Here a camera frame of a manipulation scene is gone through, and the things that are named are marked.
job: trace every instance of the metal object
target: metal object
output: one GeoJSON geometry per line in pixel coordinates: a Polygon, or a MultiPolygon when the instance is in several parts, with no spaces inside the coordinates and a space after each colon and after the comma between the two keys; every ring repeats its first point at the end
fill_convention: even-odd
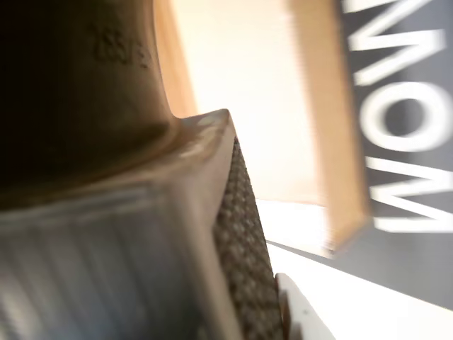
{"type": "Polygon", "coordinates": [[[282,339],[229,112],[171,115],[153,1],[0,9],[0,338],[282,339]]]}

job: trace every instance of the white surface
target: white surface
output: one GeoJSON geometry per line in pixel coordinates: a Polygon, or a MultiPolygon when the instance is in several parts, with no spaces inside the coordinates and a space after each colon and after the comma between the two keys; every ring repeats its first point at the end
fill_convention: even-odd
{"type": "Polygon", "coordinates": [[[336,340],[453,339],[452,311],[276,246],[268,249],[274,272],[297,284],[336,340]]]}
{"type": "Polygon", "coordinates": [[[326,209],[318,205],[256,200],[268,241],[328,256],[326,209]]]}
{"type": "Polygon", "coordinates": [[[228,108],[258,198],[322,204],[288,0],[172,0],[200,113],[228,108]]]}
{"type": "Polygon", "coordinates": [[[280,302],[285,299],[288,303],[291,319],[289,340],[335,340],[296,283],[283,273],[277,274],[277,281],[280,302]]]}

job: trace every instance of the white letter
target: white letter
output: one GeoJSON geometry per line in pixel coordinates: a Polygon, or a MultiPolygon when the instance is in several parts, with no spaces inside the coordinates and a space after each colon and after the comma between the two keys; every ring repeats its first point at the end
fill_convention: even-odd
{"type": "Polygon", "coordinates": [[[360,110],[360,125],[366,138],[378,147],[402,152],[419,152],[444,144],[452,134],[453,104],[447,92],[429,83],[402,82],[383,86],[371,93],[360,110]],[[406,136],[392,135],[385,115],[393,104],[414,99],[424,109],[422,125],[406,136]]]}
{"type": "Polygon", "coordinates": [[[377,202],[429,217],[375,217],[377,229],[387,232],[453,232],[453,214],[399,197],[452,191],[452,172],[371,157],[367,157],[366,162],[374,170],[424,178],[370,188],[371,198],[377,202]]]}
{"type": "MultiPolygon", "coordinates": [[[[367,86],[374,84],[376,81],[384,79],[445,49],[446,42],[443,30],[421,30],[377,36],[430,1],[432,0],[400,0],[349,37],[349,46],[352,51],[408,46],[383,60],[355,72],[354,78],[357,85],[367,86]]],[[[390,1],[373,1],[374,4],[383,4],[385,2],[390,1]]],[[[366,6],[356,3],[353,8],[363,9],[366,6]]]]}
{"type": "Polygon", "coordinates": [[[360,12],[364,9],[370,9],[372,7],[381,6],[388,4],[389,2],[395,2],[396,0],[344,0],[343,1],[343,12],[353,13],[360,12]]]}

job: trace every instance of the knurled metal surface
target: knurled metal surface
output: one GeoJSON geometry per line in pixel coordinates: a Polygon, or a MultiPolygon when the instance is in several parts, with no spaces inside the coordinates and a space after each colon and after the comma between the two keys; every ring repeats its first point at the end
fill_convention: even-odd
{"type": "Polygon", "coordinates": [[[214,238],[244,339],[283,340],[275,279],[237,140],[214,238]]]}

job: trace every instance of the beige wall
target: beige wall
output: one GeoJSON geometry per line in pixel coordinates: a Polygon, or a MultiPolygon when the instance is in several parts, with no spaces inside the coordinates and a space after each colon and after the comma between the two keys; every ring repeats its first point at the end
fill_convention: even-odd
{"type": "Polygon", "coordinates": [[[323,203],[287,0],[172,0],[199,113],[228,108],[258,198],[323,203]]]}

